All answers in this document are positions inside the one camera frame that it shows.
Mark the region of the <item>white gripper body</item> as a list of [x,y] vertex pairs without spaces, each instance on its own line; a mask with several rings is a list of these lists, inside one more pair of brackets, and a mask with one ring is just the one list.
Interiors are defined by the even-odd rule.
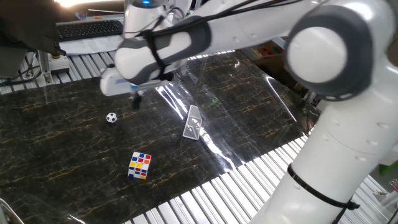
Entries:
[[106,67],[101,71],[99,87],[105,96],[122,95],[131,92],[131,84],[120,76],[115,67]]

